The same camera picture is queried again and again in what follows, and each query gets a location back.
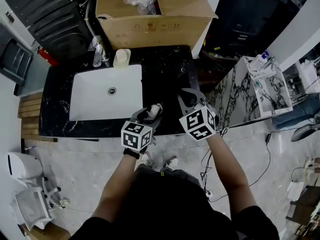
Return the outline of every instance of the wooden slat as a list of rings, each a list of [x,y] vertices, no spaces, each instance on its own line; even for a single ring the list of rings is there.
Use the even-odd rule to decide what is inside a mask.
[[[32,100],[37,100],[37,99],[42,99],[42,92],[40,93],[36,93],[36,94],[32,94],[26,97],[22,97],[20,99],[20,103],[22,102],[28,102],[28,101],[32,101]]]
[[[42,137],[39,135],[21,134],[21,139],[43,141],[43,142],[57,142],[55,138]]]
[[[20,102],[20,108],[41,104],[41,98]]]
[[[19,113],[40,110],[41,105],[23,106],[19,108]]]
[[[21,134],[24,135],[38,135],[39,129],[21,129]]]
[[[26,124],[21,124],[22,129],[38,129],[39,124],[38,123],[26,123]]]
[[[26,124],[39,124],[39,117],[27,117],[21,120],[22,125]]]
[[[30,118],[30,117],[38,117],[40,115],[40,110],[36,111],[28,111],[28,112],[22,112],[18,114],[19,118]]]

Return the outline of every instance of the bathroom sink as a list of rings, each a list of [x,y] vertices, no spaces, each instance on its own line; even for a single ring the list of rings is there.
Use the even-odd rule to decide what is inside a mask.
[[[131,118],[143,108],[142,67],[102,68],[73,79],[70,121]]]

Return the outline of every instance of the fire extinguisher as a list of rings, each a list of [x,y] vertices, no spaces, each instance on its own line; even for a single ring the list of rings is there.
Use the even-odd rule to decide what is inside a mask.
[[[36,49],[37,53],[44,58],[51,66],[56,66],[59,63],[51,57],[51,55],[41,46],[38,46],[38,48]]]

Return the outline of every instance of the tile floor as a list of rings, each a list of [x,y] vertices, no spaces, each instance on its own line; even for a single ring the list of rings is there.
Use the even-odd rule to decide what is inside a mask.
[[[266,133],[272,130],[269,121],[231,128],[223,137],[243,167],[249,183],[256,181],[269,163],[265,143]],[[297,224],[285,219],[289,208],[286,199],[292,170],[304,164],[306,157],[319,156],[320,131],[308,138],[291,143],[291,131],[273,133],[268,148],[271,162],[267,172],[251,189],[258,205],[273,221],[279,232],[286,229],[285,239],[292,239]],[[171,156],[179,157],[178,168],[200,180],[204,168],[201,159],[208,151],[205,141],[195,142],[187,135],[157,137],[157,145],[148,148],[152,158],[161,167]],[[44,174],[61,187],[60,195],[70,200],[70,206],[55,212],[55,223],[74,234],[96,208],[102,189],[122,158],[123,148],[119,138],[105,138],[99,142],[61,138],[57,143],[31,141],[26,147],[36,145],[31,155],[40,158]],[[225,195],[225,190],[213,167],[208,173],[206,188],[213,191],[215,199]],[[301,171],[294,172],[299,179]],[[230,216],[228,198],[210,203],[214,210]]]

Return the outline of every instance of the sneaker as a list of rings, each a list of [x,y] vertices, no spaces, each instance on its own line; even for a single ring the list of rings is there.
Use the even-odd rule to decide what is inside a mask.
[[[168,167],[173,171],[177,167],[178,162],[179,158],[177,156],[173,156],[164,164],[164,167]]]
[[[141,163],[146,166],[152,167],[152,160],[151,160],[150,153],[148,151],[141,156]]]

